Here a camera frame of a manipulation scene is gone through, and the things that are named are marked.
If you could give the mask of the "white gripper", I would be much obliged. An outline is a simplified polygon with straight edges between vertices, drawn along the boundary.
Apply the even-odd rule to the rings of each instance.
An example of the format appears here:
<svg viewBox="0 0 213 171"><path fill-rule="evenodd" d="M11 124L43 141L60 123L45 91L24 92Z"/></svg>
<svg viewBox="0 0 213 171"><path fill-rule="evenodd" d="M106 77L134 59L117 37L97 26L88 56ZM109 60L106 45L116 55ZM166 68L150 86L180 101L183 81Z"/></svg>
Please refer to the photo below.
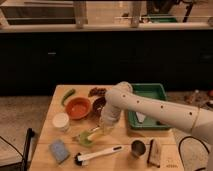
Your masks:
<svg viewBox="0 0 213 171"><path fill-rule="evenodd" d="M110 104L106 104L101 111L100 126L104 135L108 135L119 122L121 109Z"/></svg>

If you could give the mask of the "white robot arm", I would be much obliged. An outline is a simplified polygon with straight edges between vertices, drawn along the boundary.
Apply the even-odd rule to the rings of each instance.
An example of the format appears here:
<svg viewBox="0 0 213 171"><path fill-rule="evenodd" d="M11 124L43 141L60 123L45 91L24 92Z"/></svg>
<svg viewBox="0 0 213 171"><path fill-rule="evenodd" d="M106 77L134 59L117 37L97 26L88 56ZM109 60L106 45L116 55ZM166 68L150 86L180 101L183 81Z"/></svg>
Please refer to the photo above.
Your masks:
<svg viewBox="0 0 213 171"><path fill-rule="evenodd" d="M213 112L188 106L135 95L128 82L120 82L105 93L106 105L101 112L105 125L115 125L122 110L142 113L161 123L213 145Z"/></svg>

